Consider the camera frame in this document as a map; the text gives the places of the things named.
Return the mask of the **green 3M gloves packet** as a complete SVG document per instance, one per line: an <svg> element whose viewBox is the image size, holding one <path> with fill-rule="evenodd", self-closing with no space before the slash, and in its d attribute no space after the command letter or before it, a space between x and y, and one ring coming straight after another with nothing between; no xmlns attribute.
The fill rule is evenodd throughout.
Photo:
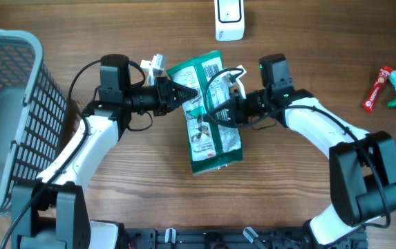
<svg viewBox="0 0 396 249"><path fill-rule="evenodd" d="M242 161L243 148L239 131L205 122L204 105L212 110L229 99L229 87L218 77L208 81L223 69L221 52L214 50L189 59L167 70L175 83L197 90L195 98L182 105L187 123L187 137L193 174L201 174Z"/></svg>

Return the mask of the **red white snack packet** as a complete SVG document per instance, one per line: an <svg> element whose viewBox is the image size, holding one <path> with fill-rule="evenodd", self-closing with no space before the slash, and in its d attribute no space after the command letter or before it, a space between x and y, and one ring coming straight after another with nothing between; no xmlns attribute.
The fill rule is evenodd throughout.
<svg viewBox="0 0 396 249"><path fill-rule="evenodd" d="M377 101L378 95L382 90L383 86L387 82L393 69L387 65L383 65L379 70L378 76L373 84L368 97L364 100L362 107L365 111L372 113Z"/></svg>

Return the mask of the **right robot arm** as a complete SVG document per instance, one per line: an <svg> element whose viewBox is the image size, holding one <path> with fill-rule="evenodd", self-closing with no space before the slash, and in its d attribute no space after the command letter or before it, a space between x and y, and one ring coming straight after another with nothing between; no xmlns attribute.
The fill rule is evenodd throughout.
<svg viewBox="0 0 396 249"><path fill-rule="evenodd" d="M358 248L366 228L390 226L396 211L396 143L385 131L352 126L304 89L295 89L283 54L259 61L263 88L236 90L206 107L204 120L243 129L272 118L309 140L329 161L330 205L301 227L277 228L262 242L252 228L245 238L259 248Z"/></svg>

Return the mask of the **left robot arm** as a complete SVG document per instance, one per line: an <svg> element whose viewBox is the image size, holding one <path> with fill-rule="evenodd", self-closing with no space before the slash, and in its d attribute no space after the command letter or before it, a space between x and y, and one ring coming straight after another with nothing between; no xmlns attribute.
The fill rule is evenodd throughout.
<svg viewBox="0 0 396 249"><path fill-rule="evenodd" d="M110 54L100 65L100 87L83 111L68 144L35 180L19 181L12 192L12 223L1 247L133 248L124 224L88 217L84 190L105 155L130 130L133 113L164 116L197 96L195 89L161 75L146 86L131 83L126 55Z"/></svg>

